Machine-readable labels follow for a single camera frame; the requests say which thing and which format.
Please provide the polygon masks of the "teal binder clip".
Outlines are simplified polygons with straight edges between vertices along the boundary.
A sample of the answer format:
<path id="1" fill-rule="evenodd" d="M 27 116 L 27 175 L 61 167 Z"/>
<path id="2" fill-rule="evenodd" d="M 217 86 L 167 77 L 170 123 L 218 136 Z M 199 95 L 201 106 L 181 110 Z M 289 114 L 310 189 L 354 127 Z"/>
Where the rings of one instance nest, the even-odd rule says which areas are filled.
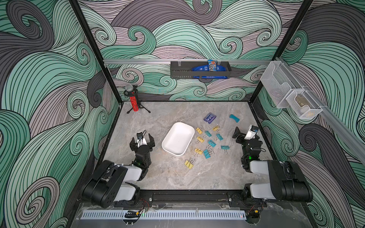
<path id="1" fill-rule="evenodd" d="M 216 146 L 216 143 L 214 141 L 212 141 L 212 140 L 209 140 L 208 141 L 208 144 L 209 144 L 208 147 L 214 148 Z"/>
<path id="2" fill-rule="evenodd" d="M 216 134 L 216 137 L 215 137 L 215 140 L 216 141 L 222 141 L 223 140 L 223 137 L 219 133 L 217 133 Z"/>
<path id="3" fill-rule="evenodd" d="M 212 134 L 209 131 L 204 131 L 204 138 L 212 137 Z"/>
<path id="4" fill-rule="evenodd" d="M 230 149 L 230 147 L 228 145 L 222 145 L 221 149 L 224 151 L 224 154 L 228 154 L 228 150 Z"/>
<path id="5" fill-rule="evenodd" d="M 208 149 L 205 149 L 203 151 L 203 155 L 205 156 L 206 159 L 208 158 L 211 158 L 211 156 L 214 154 L 214 151 L 213 150 L 208 150 Z"/>

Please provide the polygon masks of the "teal binder clip top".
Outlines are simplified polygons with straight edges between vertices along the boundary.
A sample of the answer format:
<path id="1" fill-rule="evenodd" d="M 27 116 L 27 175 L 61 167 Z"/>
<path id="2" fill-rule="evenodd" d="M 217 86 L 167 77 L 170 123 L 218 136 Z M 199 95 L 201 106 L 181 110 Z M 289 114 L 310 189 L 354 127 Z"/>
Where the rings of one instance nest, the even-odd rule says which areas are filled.
<path id="1" fill-rule="evenodd" d="M 215 140 L 216 141 L 222 141 L 223 140 L 223 137 L 219 133 L 217 133 L 216 134 L 216 137 L 215 137 Z"/>

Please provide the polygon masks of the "white plastic storage box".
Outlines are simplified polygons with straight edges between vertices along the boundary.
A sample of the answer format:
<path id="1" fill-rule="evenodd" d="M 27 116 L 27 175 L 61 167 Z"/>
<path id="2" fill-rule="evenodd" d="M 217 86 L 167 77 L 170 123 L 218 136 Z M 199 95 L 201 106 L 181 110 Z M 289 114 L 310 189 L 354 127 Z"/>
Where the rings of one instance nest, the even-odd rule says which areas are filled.
<path id="1" fill-rule="evenodd" d="M 162 142 L 162 149 L 174 156 L 185 154 L 194 136 L 194 128 L 182 122 L 176 122 Z"/>

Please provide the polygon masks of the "yellow binder clip long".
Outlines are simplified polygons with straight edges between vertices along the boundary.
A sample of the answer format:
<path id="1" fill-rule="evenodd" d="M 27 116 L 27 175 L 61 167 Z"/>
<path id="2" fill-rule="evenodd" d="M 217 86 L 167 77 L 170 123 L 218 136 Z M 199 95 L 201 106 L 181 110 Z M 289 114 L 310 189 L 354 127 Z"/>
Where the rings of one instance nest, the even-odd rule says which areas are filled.
<path id="1" fill-rule="evenodd" d="M 203 131 L 204 131 L 204 128 L 203 127 L 197 127 L 196 128 L 196 131 L 197 131 L 198 134 L 201 135 L 203 133 Z"/>

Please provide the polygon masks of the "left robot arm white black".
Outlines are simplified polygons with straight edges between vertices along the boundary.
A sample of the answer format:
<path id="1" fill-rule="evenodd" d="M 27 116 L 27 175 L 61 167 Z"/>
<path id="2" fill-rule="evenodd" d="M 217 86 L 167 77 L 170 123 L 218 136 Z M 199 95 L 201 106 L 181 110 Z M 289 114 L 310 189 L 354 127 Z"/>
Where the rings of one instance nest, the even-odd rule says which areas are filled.
<path id="1" fill-rule="evenodd" d="M 146 176 L 152 164 L 150 153 L 155 147 L 154 138 L 145 132 L 136 134 L 129 146 L 135 153 L 130 165 L 104 160 L 94 171 L 81 191 L 82 198 L 102 208 L 109 206 L 137 206 L 140 204 L 140 187 L 134 184 Z"/>

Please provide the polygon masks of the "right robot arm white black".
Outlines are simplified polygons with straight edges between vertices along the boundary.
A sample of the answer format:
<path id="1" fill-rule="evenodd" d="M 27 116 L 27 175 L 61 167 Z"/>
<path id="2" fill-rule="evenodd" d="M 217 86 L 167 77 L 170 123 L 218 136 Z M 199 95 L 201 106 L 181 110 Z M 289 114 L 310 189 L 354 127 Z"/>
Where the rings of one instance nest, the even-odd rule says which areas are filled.
<path id="1" fill-rule="evenodd" d="M 247 199 L 311 202 L 312 189 L 299 165 L 292 161 L 261 160 L 263 142 L 257 136 L 259 128 L 250 125 L 247 133 L 235 128 L 232 138 L 241 145 L 241 166 L 248 173 L 266 175 L 267 183 L 247 183 L 242 197 Z"/>

